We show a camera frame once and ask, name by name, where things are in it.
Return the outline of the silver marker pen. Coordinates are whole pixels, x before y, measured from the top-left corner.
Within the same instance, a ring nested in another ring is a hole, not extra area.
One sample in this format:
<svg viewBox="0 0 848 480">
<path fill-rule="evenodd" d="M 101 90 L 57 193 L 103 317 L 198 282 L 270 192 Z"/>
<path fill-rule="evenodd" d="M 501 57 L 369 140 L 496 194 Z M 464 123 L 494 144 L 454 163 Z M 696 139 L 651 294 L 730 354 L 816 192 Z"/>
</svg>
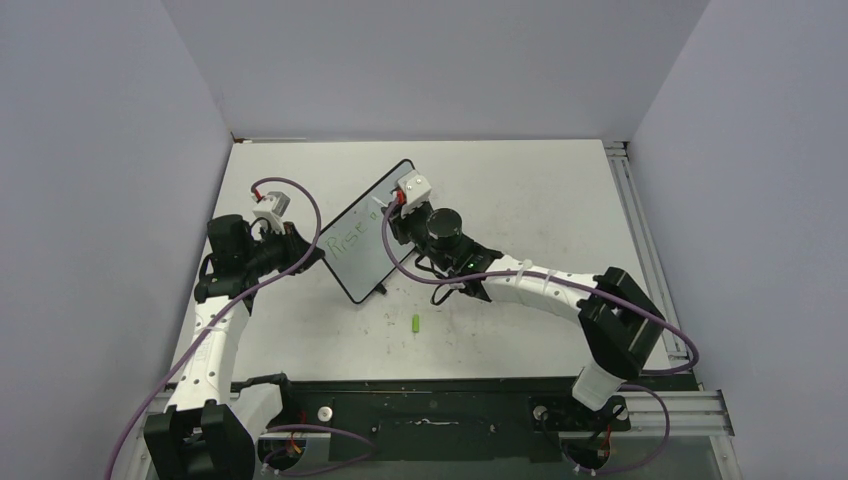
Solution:
<svg viewBox="0 0 848 480">
<path fill-rule="evenodd" d="M 381 206 L 382 208 L 388 208 L 388 206 L 392 203 L 392 200 L 385 201 L 384 199 L 381 199 L 381 198 L 379 198 L 379 197 L 377 197 L 377 196 L 372 196 L 372 197 L 371 197 L 371 199 L 372 199 L 372 200 L 373 200 L 376 204 L 378 204 L 379 206 Z"/>
</svg>

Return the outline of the aluminium front frame rail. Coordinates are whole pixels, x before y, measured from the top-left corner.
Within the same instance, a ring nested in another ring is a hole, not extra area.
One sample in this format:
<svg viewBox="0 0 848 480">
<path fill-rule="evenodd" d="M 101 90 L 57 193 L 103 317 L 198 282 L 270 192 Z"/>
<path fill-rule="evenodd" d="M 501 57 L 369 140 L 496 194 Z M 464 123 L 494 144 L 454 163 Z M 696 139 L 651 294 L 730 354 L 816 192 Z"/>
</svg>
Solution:
<svg viewBox="0 0 848 480">
<path fill-rule="evenodd" d="M 625 437 L 661 438 L 669 429 L 671 437 L 734 436 L 735 431 L 721 390 L 662 391 L 670 423 L 659 401 L 645 392 L 622 392 L 628 407 L 631 428 Z"/>
</svg>

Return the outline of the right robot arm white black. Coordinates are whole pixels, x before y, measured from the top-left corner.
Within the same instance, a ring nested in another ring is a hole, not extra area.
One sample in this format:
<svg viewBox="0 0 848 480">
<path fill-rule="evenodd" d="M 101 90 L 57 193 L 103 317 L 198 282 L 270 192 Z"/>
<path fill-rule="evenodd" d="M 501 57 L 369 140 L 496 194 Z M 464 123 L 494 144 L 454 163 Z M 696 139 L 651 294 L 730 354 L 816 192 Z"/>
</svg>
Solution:
<svg viewBox="0 0 848 480">
<path fill-rule="evenodd" d="M 424 202 L 410 213 L 393 201 L 382 208 L 383 246 L 409 244 L 430 261 L 423 277 L 408 278 L 490 303 L 510 303 L 564 318 L 582 331 L 591 355 L 565 402 L 569 421 L 590 428 L 628 381 L 644 375 L 667 323 L 632 276 L 617 267 L 601 274 L 545 269 L 484 247 L 461 230 L 459 214 Z"/>
</svg>

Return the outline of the aluminium rail right side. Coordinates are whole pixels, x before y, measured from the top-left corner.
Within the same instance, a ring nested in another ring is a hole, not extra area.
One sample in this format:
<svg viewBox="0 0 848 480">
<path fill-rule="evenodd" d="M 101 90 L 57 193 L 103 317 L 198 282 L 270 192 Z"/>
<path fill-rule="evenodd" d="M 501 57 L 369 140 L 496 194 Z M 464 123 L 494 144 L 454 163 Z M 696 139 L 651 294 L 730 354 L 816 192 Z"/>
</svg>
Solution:
<svg viewBox="0 0 848 480">
<path fill-rule="evenodd" d="M 604 142 L 603 146 L 636 246 L 640 267 L 646 281 L 647 294 L 664 315 L 665 320 L 680 329 L 681 326 L 664 275 L 664 269 L 631 169 L 627 151 L 628 143 L 622 141 Z"/>
</svg>

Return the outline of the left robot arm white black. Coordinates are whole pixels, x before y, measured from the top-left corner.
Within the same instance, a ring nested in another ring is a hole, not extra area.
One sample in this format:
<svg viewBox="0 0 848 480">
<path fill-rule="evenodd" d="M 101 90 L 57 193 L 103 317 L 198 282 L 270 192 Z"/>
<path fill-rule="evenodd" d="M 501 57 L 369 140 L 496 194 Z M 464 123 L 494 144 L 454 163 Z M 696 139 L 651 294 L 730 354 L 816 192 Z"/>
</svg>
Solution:
<svg viewBox="0 0 848 480">
<path fill-rule="evenodd" d="M 211 251 L 194 289 L 192 344 L 164 411 L 149 416 L 143 429 L 161 479 L 250 479 L 266 426 L 282 431 L 297 420 L 298 403 L 282 393 L 282 374 L 232 390 L 259 285 L 272 273 L 302 273 L 324 257 L 293 223 L 272 217 L 267 224 L 258 237 L 238 214 L 207 224 Z"/>
</svg>

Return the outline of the black framed small whiteboard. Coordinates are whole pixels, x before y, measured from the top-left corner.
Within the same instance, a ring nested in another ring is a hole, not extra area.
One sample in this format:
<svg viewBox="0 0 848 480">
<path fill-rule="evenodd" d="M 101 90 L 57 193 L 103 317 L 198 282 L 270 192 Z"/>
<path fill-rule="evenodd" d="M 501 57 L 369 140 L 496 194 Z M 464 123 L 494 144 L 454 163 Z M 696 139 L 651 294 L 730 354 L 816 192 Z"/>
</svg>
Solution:
<svg viewBox="0 0 848 480">
<path fill-rule="evenodd" d="M 322 229 L 323 261 L 354 304 L 374 292 L 384 294 L 383 282 L 395 271 L 382 243 L 383 208 L 371 197 L 392 200 L 397 180 L 412 170 L 411 160 L 398 162 Z"/>
</svg>

